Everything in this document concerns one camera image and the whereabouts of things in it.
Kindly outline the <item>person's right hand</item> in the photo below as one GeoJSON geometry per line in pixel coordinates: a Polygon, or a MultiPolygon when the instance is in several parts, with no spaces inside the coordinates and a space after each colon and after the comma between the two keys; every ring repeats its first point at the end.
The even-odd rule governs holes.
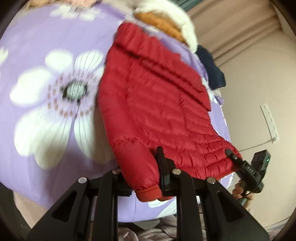
{"type": "Polygon", "coordinates": [[[251,205],[251,202],[252,200],[254,199],[254,194],[250,191],[247,191],[246,194],[243,194],[244,192],[244,188],[241,186],[242,184],[242,180],[239,180],[235,186],[234,186],[234,189],[232,190],[232,196],[238,200],[238,199],[241,199],[241,198],[245,198],[245,203],[243,205],[243,207],[246,209],[246,210],[250,210],[250,205],[251,205]]]}

